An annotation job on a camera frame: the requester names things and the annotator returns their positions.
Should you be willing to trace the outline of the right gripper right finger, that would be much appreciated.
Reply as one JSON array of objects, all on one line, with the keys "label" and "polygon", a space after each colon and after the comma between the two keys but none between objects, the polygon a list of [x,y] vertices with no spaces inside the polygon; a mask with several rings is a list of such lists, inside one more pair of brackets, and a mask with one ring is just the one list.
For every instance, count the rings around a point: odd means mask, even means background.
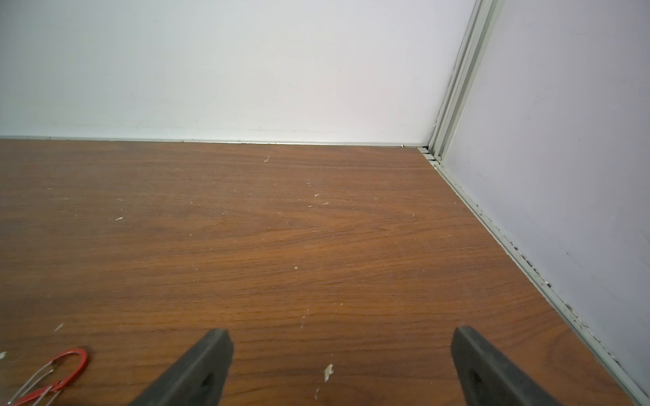
[{"label": "right gripper right finger", "polygon": [[560,403],[471,326],[455,328],[450,352],[468,405]]}]

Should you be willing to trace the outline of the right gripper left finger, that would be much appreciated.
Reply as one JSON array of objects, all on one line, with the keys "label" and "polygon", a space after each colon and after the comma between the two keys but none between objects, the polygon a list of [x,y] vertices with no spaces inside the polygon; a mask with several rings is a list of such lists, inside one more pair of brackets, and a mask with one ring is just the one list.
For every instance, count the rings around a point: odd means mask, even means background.
[{"label": "right gripper left finger", "polygon": [[233,356],[234,344],[229,332],[210,330],[130,405],[217,405]]}]

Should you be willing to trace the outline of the red carabiner clip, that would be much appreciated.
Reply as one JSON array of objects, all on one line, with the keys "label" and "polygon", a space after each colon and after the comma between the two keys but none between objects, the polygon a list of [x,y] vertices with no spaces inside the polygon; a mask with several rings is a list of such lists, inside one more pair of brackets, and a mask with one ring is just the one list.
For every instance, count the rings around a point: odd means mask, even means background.
[{"label": "red carabiner clip", "polygon": [[[34,372],[13,394],[6,405],[52,405],[64,390],[83,374],[90,359],[90,351],[84,347],[65,350]],[[69,373],[53,382],[45,383],[59,367],[70,360],[75,360],[75,363]]]}]

